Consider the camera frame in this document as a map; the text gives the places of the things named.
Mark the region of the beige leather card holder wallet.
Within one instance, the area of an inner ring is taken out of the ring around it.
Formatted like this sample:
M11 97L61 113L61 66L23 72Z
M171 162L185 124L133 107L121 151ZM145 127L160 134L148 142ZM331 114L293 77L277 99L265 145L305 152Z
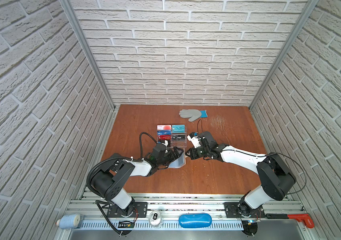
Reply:
M169 169L179 169L186 165L185 155L182 154L178 159L169 164Z

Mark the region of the clear acrylic card display stand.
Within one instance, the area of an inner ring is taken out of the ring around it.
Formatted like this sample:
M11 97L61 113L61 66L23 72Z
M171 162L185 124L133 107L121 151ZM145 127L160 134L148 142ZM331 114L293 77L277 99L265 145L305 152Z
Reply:
M185 125L157 125L157 140L168 148L187 146L187 131Z

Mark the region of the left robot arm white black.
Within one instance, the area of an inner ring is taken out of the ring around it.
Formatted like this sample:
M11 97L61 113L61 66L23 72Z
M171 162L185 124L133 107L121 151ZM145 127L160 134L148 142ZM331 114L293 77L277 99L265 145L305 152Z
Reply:
M114 154L96 164L86 177L86 185L94 194L115 204L125 216L133 212L134 199L123 188L130 177L150 177L184 155L178 147L167 148L157 143L151 153L140 159Z

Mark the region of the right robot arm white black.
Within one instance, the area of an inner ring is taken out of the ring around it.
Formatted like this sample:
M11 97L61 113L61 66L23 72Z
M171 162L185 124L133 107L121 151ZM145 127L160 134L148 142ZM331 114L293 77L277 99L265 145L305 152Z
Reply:
M233 146L220 144L214 147L192 147L186 152L192 160L218 160L230 163L256 173L261 185L244 195L238 208L244 216L270 200L281 201L296 183L296 177L277 153L255 154L239 150Z

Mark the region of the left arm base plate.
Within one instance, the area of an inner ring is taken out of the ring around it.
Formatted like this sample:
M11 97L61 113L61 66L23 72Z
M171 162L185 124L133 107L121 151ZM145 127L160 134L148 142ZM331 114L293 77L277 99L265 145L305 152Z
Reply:
M125 209L114 204L109 206L107 211L108 218L146 218L148 202L134 202L129 204Z

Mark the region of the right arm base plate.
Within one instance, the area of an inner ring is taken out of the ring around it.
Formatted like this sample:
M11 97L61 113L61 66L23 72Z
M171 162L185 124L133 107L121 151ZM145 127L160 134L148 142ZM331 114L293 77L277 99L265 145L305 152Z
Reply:
M229 218L265 218L263 206L259 206L257 209L251 209L245 203L239 202L226 202L224 203L224 210L226 217Z

